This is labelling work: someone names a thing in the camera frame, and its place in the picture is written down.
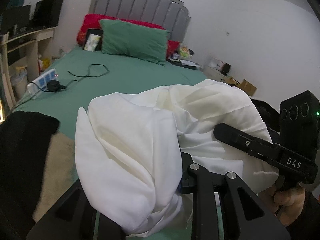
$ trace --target desk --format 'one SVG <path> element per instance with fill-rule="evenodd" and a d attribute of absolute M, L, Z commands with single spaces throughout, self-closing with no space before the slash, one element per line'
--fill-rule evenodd
<path fill-rule="evenodd" d="M 28 71 L 28 81 L 31 82 L 39 76 L 38 54 L 44 58 L 52 60 L 52 38 L 54 28 L 38 30 L 15 36 L 10 39 L 9 34 L 5 34 L 0 41 L 0 52 L 2 54 L 1 77 L 4 86 L 4 94 L 8 102 L 9 108 L 13 108 L 17 104 L 14 96 L 10 77 L 15 73 L 16 66 L 26 66 Z M 23 39 L 24 41 L 13 46 L 13 41 Z M 8 53 L 17 49 L 23 49 L 25 57 L 8 65 Z"/>

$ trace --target green pillow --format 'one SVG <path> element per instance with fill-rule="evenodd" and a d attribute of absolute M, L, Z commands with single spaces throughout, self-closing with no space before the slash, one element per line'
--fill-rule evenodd
<path fill-rule="evenodd" d="M 100 20 L 103 30 L 102 52 L 128 55 L 164 65 L 168 31 L 121 20 Z"/>

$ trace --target beige carpet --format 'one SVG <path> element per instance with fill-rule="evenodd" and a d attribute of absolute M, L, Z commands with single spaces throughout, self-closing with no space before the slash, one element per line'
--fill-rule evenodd
<path fill-rule="evenodd" d="M 51 138 L 44 167 L 40 200 L 33 213 L 33 219 L 36 222 L 72 185 L 74 144 L 75 142 L 63 133 L 57 133 Z"/>

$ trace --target black cable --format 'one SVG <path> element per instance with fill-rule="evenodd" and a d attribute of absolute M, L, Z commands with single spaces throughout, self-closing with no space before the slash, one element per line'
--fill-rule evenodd
<path fill-rule="evenodd" d="M 12 113 L 16 108 L 18 108 L 19 106 L 22 106 L 22 105 L 25 104 L 26 102 L 29 102 L 29 101 L 30 101 L 31 99 L 33 99 L 39 92 L 40 92 L 40 91 L 38 91 L 37 93 L 35 93 L 32 97 L 28 98 L 26 101 L 21 102 L 20 104 L 18 104 L 18 105 L 16 105 L 15 107 L 13 107 L 13 108 L 9 111 L 8 115 L 11 114 L 11 113 Z"/>
<path fill-rule="evenodd" d="M 51 92 L 51 91 L 48 91 L 48 90 L 43 90 L 42 88 L 40 88 L 36 83 L 34 83 L 34 82 L 31 82 L 32 84 L 35 84 L 36 86 L 37 86 L 37 88 L 39 88 L 41 91 L 43 91 L 43 92 Z"/>
<path fill-rule="evenodd" d="M 101 74 L 101 75 L 90 76 L 90 69 L 91 69 L 92 66 L 103 66 L 107 71 L 106 71 L 105 73 Z M 84 78 L 86 78 L 86 77 L 102 77 L 102 76 L 105 76 L 105 75 L 109 74 L 109 73 L 110 73 L 110 70 L 108 70 L 108 68 L 107 68 L 105 65 L 103 65 L 103 64 L 91 64 L 91 65 L 88 67 L 88 73 L 87 73 L 85 76 L 74 75 L 74 74 L 71 73 L 69 70 L 68 70 L 68 73 L 71 74 L 71 75 L 73 75 L 73 76 L 75 76 L 75 77 L 84 77 Z"/>
<path fill-rule="evenodd" d="M 95 65 L 95 66 L 103 66 L 107 71 L 106 71 L 105 73 L 101 74 L 101 75 L 90 76 L 91 67 L 94 66 L 94 65 Z M 74 75 L 74 74 L 71 73 L 70 71 L 68 71 L 68 73 L 71 74 L 71 75 L 73 75 L 73 76 L 75 76 L 75 77 L 81 77 L 81 78 L 80 78 L 79 80 L 76 80 L 76 79 L 71 80 L 71 81 L 65 86 L 65 88 L 64 88 L 65 90 L 66 90 L 67 87 L 68 87 L 72 82 L 74 82 L 74 81 L 80 82 L 81 80 L 83 80 L 83 79 L 85 79 L 85 78 L 87 78 L 87 77 L 92 77 L 92 78 L 102 77 L 102 76 L 105 76 L 105 75 L 109 74 L 109 73 L 110 73 L 110 70 L 109 70 L 105 65 L 103 65 L 103 64 L 91 64 L 91 65 L 88 66 L 87 75 L 85 75 L 85 76 Z M 43 92 L 51 92 L 51 91 L 48 91 L 48 90 L 43 90 L 42 88 L 40 88 L 40 87 L 39 87 L 36 83 L 34 83 L 34 82 L 31 82 L 31 83 L 32 83 L 32 84 L 35 84 L 35 85 L 37 86 L 37 88 L 38 88 L 39 90 L 43 91 Z M 13 107 L 13 108 L 10 110 L 10 112 L 8 113 L 8 115 L 11 114 L 12 111 L 15 110 L 17 107 L 22 106 L 23 104 L 29 102 L 29 101 L 30 101 L 31 99 L 33 99 L 39 92 L 40 92 L 40 91 L 36 92 L 32 97 L 28 98 L 26 101 L 21 102 L 20 104 L 18 104 L 18 105 L 16 105 L 15 107 Z"/>
<path fill-rule="evenodd" d="M 106 71 L 105 73 L 101 74 L 101 75 L 90 76 L 90 71 L 91 71 L 91 67 L 92 67 L 92 66 L 103 66 L 107 71 Z M 109 73 L 110 73 L 110 70 L 109 70 L 105 65 L 103 65 L 103 64 L 91 64 L 91 65 L 88 66 L 87 74 L 86 74 L 85 76 L 75 75 L 75 74 L 73 74 L 73 73 L 72 73 L 71 71 L 69 71 L 69 70 L 68 70 L 68 73 L 71 74 L 71 75 L 73 75 L 74 77 L 81 77 L 81 78 L 80 78 L 79 80 L 77 80 L 77 79 L 71 80 L 71 81 L 66 85 L 66 89 L 67 89 L 68 86 L 69 86 L 72 82 L 74 82 L 74 81 L 80 82 L 80 81 L 82 81 L 83 79 L 88 78 L 88 77 L 92 77 L 92 78 L 102 77 L 102 76 L 105 76 L 105 75 L 109 74 Z"/>

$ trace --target cardboard box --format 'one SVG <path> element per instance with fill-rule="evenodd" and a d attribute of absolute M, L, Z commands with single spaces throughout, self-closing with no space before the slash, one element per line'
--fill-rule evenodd
<path fill-rule="evenodd" d="M 233 77 L 226 77 L 224 82 L 229 85 L 236 85 L 237 87 L 240 85 L 240 83 L 237 80 L 235 80 Z"/>
<path fill-rule="evenodd" d="M 252 97 L 254 93 L 256 92 L 257 88 L 252 85 L 247 80 L 243 80 L 242 83 L 238 86 L 241 90 L 247 93 L 248 96 Z"/>

